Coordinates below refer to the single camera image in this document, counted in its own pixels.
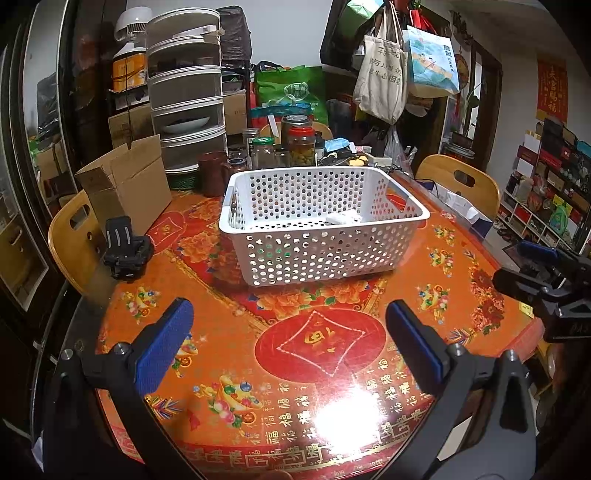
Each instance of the stacked food container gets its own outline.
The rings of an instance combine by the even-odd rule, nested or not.
[[[146,27],[148,92],[167,175],[194,173],[198,156],[227,150],[220,15],[183,8]]]

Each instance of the pickled vegetables in jar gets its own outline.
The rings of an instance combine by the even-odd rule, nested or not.
[[[290,151],[290,167],[314,167],[316,137],[312,127],[291,127],[287,148]]]

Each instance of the red banner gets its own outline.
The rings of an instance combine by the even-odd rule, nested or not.
[[[536,118],[555,116],[565,125],[569,118],[569,78],[566,67],[538,58],[538,111]]]

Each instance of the white ceiling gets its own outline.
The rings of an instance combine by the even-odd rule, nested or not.
[[[521,45],[565,59],[578,58],[558,23],[537,0],[452,0],[450,3],[505,50]]]

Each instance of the green lid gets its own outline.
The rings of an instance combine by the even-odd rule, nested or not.
[[[253,145],[273,145],[275,138],[273,137],[258,137],[252,139]]]

